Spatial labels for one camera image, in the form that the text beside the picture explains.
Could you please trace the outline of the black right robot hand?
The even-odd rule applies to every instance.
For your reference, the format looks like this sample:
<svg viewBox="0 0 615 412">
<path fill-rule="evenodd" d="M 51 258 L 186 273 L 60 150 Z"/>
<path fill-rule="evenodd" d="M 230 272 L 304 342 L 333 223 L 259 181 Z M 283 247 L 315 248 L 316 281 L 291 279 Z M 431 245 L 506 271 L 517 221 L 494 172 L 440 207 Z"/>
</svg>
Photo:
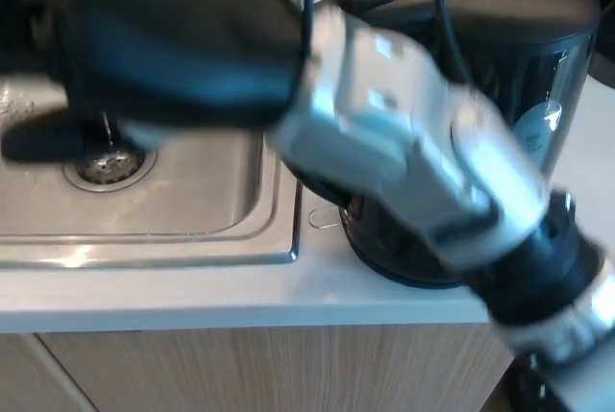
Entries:
<svg viewBox="0 0 615 412">
<path fill-rule="evenodd" d="M 67 102 L 9 125 L 4 159 L 55 163 L 149 131 L 265 130 L 288 112 L 312 9 L 291 0 L 1 0 L 1 70 L 40 74 Z"/>
</svg>

